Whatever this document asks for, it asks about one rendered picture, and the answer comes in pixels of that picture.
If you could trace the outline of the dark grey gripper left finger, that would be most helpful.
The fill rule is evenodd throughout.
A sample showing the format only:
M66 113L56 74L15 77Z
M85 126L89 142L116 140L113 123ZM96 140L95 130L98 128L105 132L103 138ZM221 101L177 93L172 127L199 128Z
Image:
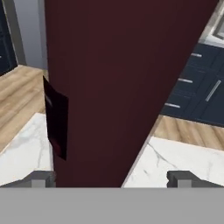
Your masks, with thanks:
M55 173L53 171L33 171L20 180L3 185L3 187L55 187Z

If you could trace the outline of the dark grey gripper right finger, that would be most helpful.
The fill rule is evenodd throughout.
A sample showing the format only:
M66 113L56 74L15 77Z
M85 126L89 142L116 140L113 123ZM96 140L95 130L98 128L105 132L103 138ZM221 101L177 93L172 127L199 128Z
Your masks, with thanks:
M221 185L198 178L190 171L168 171L166 177L168 179L167 187L174 187L174 188L221 187Z

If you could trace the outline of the dark red cabinet door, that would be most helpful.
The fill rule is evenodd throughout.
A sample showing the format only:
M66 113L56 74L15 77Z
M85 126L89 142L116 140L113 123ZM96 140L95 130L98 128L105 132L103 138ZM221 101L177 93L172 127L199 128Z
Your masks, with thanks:
M58 187L120 187L219 0L45 0Z

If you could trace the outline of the navy tall cupboard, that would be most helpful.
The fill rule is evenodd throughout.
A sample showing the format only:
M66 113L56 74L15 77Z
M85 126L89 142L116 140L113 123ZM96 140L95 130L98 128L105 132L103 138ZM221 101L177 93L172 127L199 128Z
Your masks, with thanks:
M0 76L13 70L17 65L4 5L0 0Z

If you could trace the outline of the steel sink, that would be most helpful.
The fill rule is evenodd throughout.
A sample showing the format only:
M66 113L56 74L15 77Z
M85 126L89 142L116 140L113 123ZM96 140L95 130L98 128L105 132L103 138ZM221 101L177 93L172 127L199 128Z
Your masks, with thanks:
M213 36L218 39L224 40L224 16L221 17L218 24L216 25L213 31Z

